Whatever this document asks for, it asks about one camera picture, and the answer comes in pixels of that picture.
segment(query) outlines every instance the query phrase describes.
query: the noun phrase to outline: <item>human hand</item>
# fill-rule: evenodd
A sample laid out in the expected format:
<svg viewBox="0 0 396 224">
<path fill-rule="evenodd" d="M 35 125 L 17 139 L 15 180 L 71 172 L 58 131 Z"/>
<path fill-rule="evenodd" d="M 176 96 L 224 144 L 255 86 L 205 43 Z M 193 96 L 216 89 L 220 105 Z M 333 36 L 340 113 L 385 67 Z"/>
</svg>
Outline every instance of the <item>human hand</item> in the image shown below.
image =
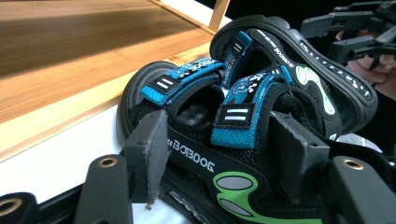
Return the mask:
<svg viewBox="0 0 396 224">
<path fill-rule="evenodd" d="M 342 35 L 343 32 L 340 32 L 336 38 L 340 40 Z M 368 31 L 360 31 L 358 34 L 358 36 L 363 35 L 375 37 Z M 366 55 L 364 58 L 349 61 L 346 67 L 361 75 L 368 82 L 375 84 L 377 91 L 396 101 L 396 62 L 394 56 L 381 55 L 379 65 L 374 70 L 370 70 L 373 60 L 373 58 Z"/>
</svg>

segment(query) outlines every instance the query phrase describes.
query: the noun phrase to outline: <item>green logo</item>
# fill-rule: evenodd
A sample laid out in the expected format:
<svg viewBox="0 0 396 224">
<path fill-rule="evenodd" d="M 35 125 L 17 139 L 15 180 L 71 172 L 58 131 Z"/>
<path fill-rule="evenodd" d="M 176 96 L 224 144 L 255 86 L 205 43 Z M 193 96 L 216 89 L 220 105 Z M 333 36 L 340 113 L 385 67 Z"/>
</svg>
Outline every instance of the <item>green logo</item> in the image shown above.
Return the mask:
<svg viewBox="0 0 396 224">
<path fill-rule="evenodd" d="M 248 203 L 248 195 L 258 186 L 257 180 L 241 172 L 225 172 L 214 177 L 213 182 L 220 191 L 217 199 L 228 212 L 244 220 L 271 224 L 320 224 L 320 219 L 282 219 L 257 214 Z"/>
</svg>

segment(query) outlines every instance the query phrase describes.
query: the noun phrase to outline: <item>wooden board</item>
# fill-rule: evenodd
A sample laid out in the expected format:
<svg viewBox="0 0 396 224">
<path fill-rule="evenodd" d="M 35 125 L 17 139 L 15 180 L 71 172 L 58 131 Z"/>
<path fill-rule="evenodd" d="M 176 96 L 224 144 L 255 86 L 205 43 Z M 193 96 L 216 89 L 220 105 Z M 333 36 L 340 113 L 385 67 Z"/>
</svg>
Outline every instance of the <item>wooden board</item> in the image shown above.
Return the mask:
<svg viewBox="0 0 396 224">
<path fill-rule="evenodd" d="M 147 0 L 0 3 L 0 161 L 118 103 L 147 63 L 208 55 L 213 37 Z"/>
</svg>

